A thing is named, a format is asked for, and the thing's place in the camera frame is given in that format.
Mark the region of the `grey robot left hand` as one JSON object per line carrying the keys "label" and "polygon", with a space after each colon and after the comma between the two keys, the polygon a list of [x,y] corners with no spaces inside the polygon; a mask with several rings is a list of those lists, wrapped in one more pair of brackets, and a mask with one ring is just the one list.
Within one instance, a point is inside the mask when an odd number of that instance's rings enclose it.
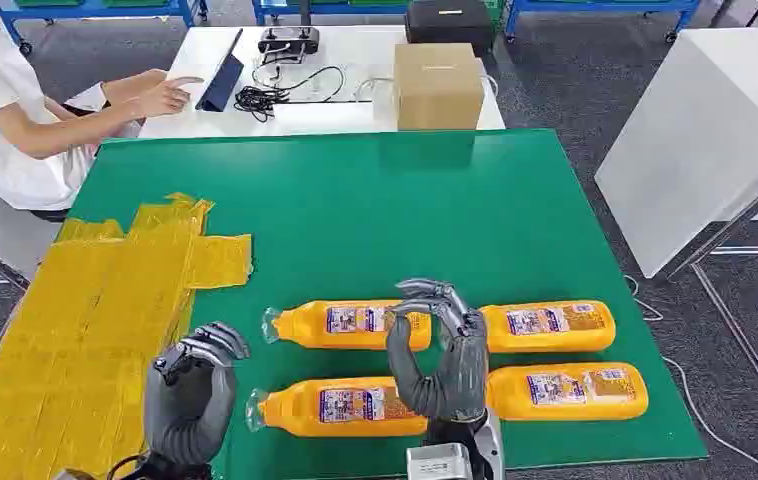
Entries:
{"label": "grey robot left hand", "polygon": [[144,400],[149,450],[182,466],[212,460],[234,410],[234,363],[249,356],[242,335],[219,321],[195,328],[156,356]]}

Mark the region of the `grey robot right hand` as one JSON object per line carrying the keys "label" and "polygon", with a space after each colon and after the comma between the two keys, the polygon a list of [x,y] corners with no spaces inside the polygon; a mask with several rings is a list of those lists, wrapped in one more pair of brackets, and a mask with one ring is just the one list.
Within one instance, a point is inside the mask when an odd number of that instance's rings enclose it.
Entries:
{"label": "grey robot right hand", "polygon": [[[486,411],[489,360],[483,315],[469,307],[447,282],[411,278],[396,287],[403,301],[391,308],[395,321],[388,330],[386,351],[400,399],[429,419],[478,420]],[[449,333],[443,356],[431,374],[421,372],[410,348],[409,313],[435,316]]]}

